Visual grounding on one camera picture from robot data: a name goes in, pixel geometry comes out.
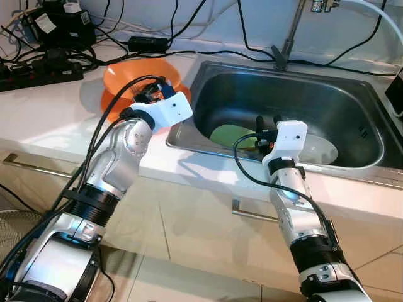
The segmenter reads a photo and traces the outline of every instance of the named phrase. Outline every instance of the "black cable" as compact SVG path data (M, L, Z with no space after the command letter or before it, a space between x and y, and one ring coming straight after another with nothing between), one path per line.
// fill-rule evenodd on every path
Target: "black cable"
M109 40L111 40L113 43L117 44L120 48L122 48L122 49L126 52L125 55L128 55L128 50L127 50L127 48L126 48L124 45L122 45L122 44L121 44L119 41L117 41L116 39L112 38L112 37L109 35L109 33L105 32L105 31L102 30L101 28L96 27L96 29L99 30L100 32L102 32L102 33L103 33Z
M23 57L26 57L27 55L30 55L31 53L34 52L44 52L44 50L42 50L42 47L37 47L35 49L29 50L27 52L22 53L21 55L19 55L15 61L18 62L19 60L21 60Z
M168 48L171 48L172 42L174 40L174 18L177 11L178 11L178 0L175 0L175 9L171 18L171 41L169 42Z
M317 203L309 196L305 195L304 193L301 193L297 190L294 190L290 187L285 187L285 186L281 186L279 184L271 184L270 182L264 182L264 181L260 181L256 178L254 178L252 175L250 175L249 173L246 172L246 170L243 168L243 166L241 165L241 163L239 162L239 158L238 158L238 154L237 154L237 148L238 145L243 142L245 139L250 138L250 137L258 137L258 135L256 133L251 133L251 134L247 134L244 135L243 137L240 137L232 146L232 151L234 153L234 160L235 163L237 164L239 170L241 170L241 172L247 177L249 178L251 181L255 182L256 184L260 184L262 186L266 186L266 187L271 187L273 189L279 189L279 190L283 190L283 191L288 191L290 193L293 193L295 195L300 196L301 198L304 198L306 201L308 201L308 203L310 203L313 207L313 209L316 211L319 219L321 220L321 222L325 222L327 221L327 218L325 216L325 214L323 213L323 211L321 210L321 208L317 205Z
M201 55L216 55L216 54L220 54L220 53L232 53L234 55L238 55L241 57L244 57L246 59L252 60L254 62L273 62L273 59L255 59L253 57L250 57L244 53L240 53L240 52L235 52L232 50L219 50L216 52L198 52L197 50L179 50L176 52L169 52L169 53L164 53L162 55L145 55L143 53L131 53L129 55L124 55L122 57L118 57L115 59L111 59L108 61L102 61L102 60L98 60L98 59L92 59L89 55L82 53L80 51L76 51L77 53L82 54L86 59L98 64L99 66L107 66L109 64L115 64L118 63L122 60L126 60L126 59L131 59L131 58L164 58L164 57L168 57L170 55L177 55L177 54L182 54L182 53L193 53L193 54L201 54ZM361 71L361 70L356 70L356 69L349 69L349 68L344 68L344 67L339 67L339 66L327 66L326 64L318 64L318 63L314 63L314 62L309 62L306 60L290 60L288 61L288 63L294 63L294 64L303 64L303 65L311 65L311 66L316 66L316 67L328 67L328 68L332 68L332 69L339 69L339 70L344 70L344 71L349 71L349 72L356 72L359 74L367 74L367 75L371 75L371 76L380 76L380 77L391 77L391 76L396 76L395 73L393 74L381 74L381 73L376 73L376 72L367 72L367 71Z
M98 140L96 146L93 149L93 152L91 154L94 155L94 153L97 151L99 146L102 144L103 140L106 138L106 136L109 134L109 132L113 129L113 127L118 124L119 122L122 121L122 118L118 118L116 121L114 121L102 134L101 138ZM78 170L74 173L72 178L67 182L67 184L64 186L63 190L60 192L59 196L55 200L52 208L49 211L49 215L44 218L42 221L40 221L35 227L33 227L7 254L7 256L2 260L0 263L0 276L3 275L4 271L7 269L9 263L13 260L15 255L18 253L19 250L25 248L32 240L33 236L36 234L37 231L41 230L44 228L53 218L55 218L57 215L61 214L64 210L66 210L73 202L74 200L68 200L65 204L63 204L60 208L58 208L58 205L60 201L63 198L63 194L65 193L66 190L68 190L74 181L79 177L82 168L84 167L84 163L81 164L81 166L78 168Z
M95 152L99 149L101 146L102 142L105 140L106 136L109 134L109 132L112 131L113 127L115 127L117 124L119 124L123 119L118 118L116 121L114 121L112 124L109 125L109 127L105 130L105 132L102 134L101 138L98 140L96 143L94 150L91 154L93 156ZM60 194L57 196L55 202L53 203L51 209L49 211L53 212L56 210L56 208L59 206L60 202L63 199L63 194L70 189L70 187L73 185L73 182L77 179L77 177L80 175L82 168L84 167L84 162L79 166L79 168L75 171L73 174L72 178L67 182L67 184L64 186L63 190L61 190Z
M273 60L275 59L274 56L268 52L265 52L264 50L260 50L260 49L256 49L256 48L251 48L249 46L249 44L247 43L247 37L246 37L246 29L245 29L245 22L244 22L244 14L242 13L242 7L241 7L241 0L238 0L238 10L239 10L239 17L241 19L241 25L242 25L242 33L244 35L244 43L245 43L245 47L252 51L252 52L260 52L260 53L264 53L265 55L268 55L269 57L271 57Z
M201 10L201 8L203 7L203 5L205 4L206 0L201 0L201 3L198 5L198 7L196 8L195 12L191 15L189 21L184 25L184 27L179 30L175 35L173 35L169 40L168 43L171 43L176 37L180 36L185 30L188 29L188 27L191 25L191 23L193 22L193 20L196 18L196 15L198 14L199 10Z
M8 28L5 28L3 25L0 26L2 30L4 30L6 33L8 33L10 36L13 36L14 38L16 38L18 41L20 41L21 43L24 43L26 46L28 46L30 49L34 50L35 48L33 48L31 45L29 45L28 43L26 43L23 39L21 39L19 36L16 36L11 30L9 30Z
M116 27L119 25L120 21L122 20L122 16L123 16L123 12L125 10L125 0L122 0L122 10L120 11L120 16L118 21L115 23L114 27L112 28L112 30L110 30L108 33L112 33L115 31Z
M339 70L344 70L344 71L356 72L357 74L368 74L369 76L370 75L371 76L379 76L379 77L393 77L393 76L396 76L395 73L393 73L393 74L379 74L377 72L369 72L369 71L350 69L350 68L345 68L345 67L340 67L340 66L318 64L318 63L313 63L313 62L305 61L305 60L290 60L290 61L288 61L288 63L310 65L310 66L316 66L316 67L327 67L327 68L332 68L332 69L339 69Z
M387 0L383 0L383 2L382 2L382 5L381 5L381 10L382 10L382 11L385 10L386 2L387 2ZM358 48L358 47L360 47L360 46L362 46L362 45L368 43L368 42L375 36L375 34L378 32L378 29L379 29L379 26L380 26L380 22L381 22L381 21L382 21L382 15L379 15L377 24L375 25L375 28L374 28L374 30L372 31L372 34L371 34L367 39L365 39L364 41L362 41L362 42L360 42L360 43L358 43L358 44L356 44L356 45L350 47L349 49L345 50L344 52L340 53L336 58L334 58L333 60L331 60L329 63L326 63L325 66L329 66L329 65L335 63L335 61L339 60L339 59L340 59L343 55L345 55L346 53L348 53L348 52L352 51L353 49L356 49L356 48Z
M12 190L10 190L8 187L0 184L0 187L5 190L7 193L9 193L10 195L12 195L15 199L17 199L25 208L30 209L33 212L38 212L37 210L35 210L34 208L32 208L31 206L27 205L17 194L15 194L14 192L12 192Z
M53 212L46 219L40 221L35 227L33 227L25 236L9 251L7 256L0 263L0 276L2 276L5 270L8 268L9 263L13 260L14 256L22 248L25 248L32 240L37 231L45 227L53 218L61 214L68 206L73 203L73 200L68 201L61 206L57 211Z
M20 42L19 40L17 40L17 43L18 43L18 48L17 48L17 53L16 53L16 55L15 55L12 59L10 59L10 60L1 59L3 62L14 63L14 61L18 58L18 56L19 56L20 53L21 53L22 46L21 46L21 42Z
M108 3L106 4L106 8L103 12L103 16L106 17L106 14L108 13L109 5L111 4L111 0L108 0ZM101 26L105 22L105 19L102 19L100 23L96 24L95 26Z
M105 272L103 266L102 266L102 255L101 255L101 247L98 246L98 253L99 253L99 269L101 270L102 274L104 274L104 276L106 278L108 278L108 280L111 282L111 287L112 287L112 293L111 296L108 300L108 302L112 301L113 296L115 295L115 283L113 282L112 278Z
M91 141L89 143L89 147L88 147L88 151L87 151L87 156L86 159L84 160L84 168L82 169L82 174L81 174L81 178L77 187L77 191L80 191L81 188L83 187L85 180L86 180L86 175L88 172L88 168L89 168L89 162L91 160L91 156L93 154L93 149L94 149L94 145L95 145L95 141L98 137L99 131L101 130L101 127L103 125L103 123L105 122L106 118L108 117L109 113L111 112L112 108L114 107L114 105L117 103L117 101L120 99L120 97L122 96L122 94L129 89L130 87L132 87L134 84L144 81L144 80L148 80L148 79L154 79L154 80L158 80L161 81L162 78L161 77L157 77L155 75L143 75L142 77L138 77L134 80L131 80L129 83L127 83L126 85L124 85L119 91L118 93L113 97L113 99L111 100L111 102L109 103L108 107L105 109L105 112L102 114L101 118L99 119L98 124L96 125L95 131L93 133L93 137L91 138Z

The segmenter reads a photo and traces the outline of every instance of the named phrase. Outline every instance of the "faucet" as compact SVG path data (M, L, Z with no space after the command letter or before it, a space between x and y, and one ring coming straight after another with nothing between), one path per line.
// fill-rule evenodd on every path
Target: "faucet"
M273 56L275 57L275 69L279 71L286 71L288 65L288 59L291 54L292 47L294 46L294 36L297 31L298 24L301 20L302 11L307 0L299 0L297 10L294 15L294 19L291 24L288 36L284 41L283 49L281 52L279 49L273 45L271 50L273 51ZM340 0L312 0L312 6L310 11L314 13L329 13L332 8L339 6L338 2Z

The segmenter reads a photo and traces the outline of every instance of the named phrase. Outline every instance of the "white wall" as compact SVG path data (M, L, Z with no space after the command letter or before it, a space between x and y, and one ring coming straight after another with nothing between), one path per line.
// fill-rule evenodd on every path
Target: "white wall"
M195 22L207 20L212 1L206 2ZM81 0L84 8L98 15L103 14L106 2L106 0ZM219 11L229 2L231 0L215 0L214 11ZM402 2L389 0L392 4L402 4ZM179 0L175 22L187 21L199 3L199 0ZM268 49L273 44L282 46L297 4L298 0L242 0L249 44L268 47ZM117 18L121 5L122 0L111 0L108 16ZM123 20L160 28L169 24L173 9L174 0L125 0ZM386 11L403 28L403 7L388 5ZM377 18L378 16L372 11L357 4L344 3L343 0L341 7L333 9L330 14L311 13L308 0L297 31L294 54L298 55L298 52L313 55L340 53L369 36ZM190 36L198 30L200 29L190 28L183 33L183 36ZM226 11L199 39L242 44L237 6L234 5ZM351 52L350 56L393 62L402 54L403 48L398 46L396 36L389 26L382 22L373 41Z

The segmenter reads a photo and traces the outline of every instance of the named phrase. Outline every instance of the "faucet spout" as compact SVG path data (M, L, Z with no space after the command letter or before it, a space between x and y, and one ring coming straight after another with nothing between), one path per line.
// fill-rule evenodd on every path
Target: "faucet spout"
M276 58L276 70L280 71L286 71L287 70L287 62L290 57L292 47L294 46L294 36L295 33L297 32L298 24L300 23L301 20L301 15L302 11L304 10L304 6L306 0L299 0L297 10L294 15L294 19L291 24L290 31L288 32L288 36L284 41L283 49L281 50L281 53L278 51L278 49L273 46L272 50L274 53L274 56Z

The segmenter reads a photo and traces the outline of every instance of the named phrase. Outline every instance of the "power adapter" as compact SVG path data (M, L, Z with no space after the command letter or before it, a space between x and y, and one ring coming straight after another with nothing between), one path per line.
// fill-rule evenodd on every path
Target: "power adapter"
M131 52L166 53L167 38L152 38L146 36L132 36L127 42Z

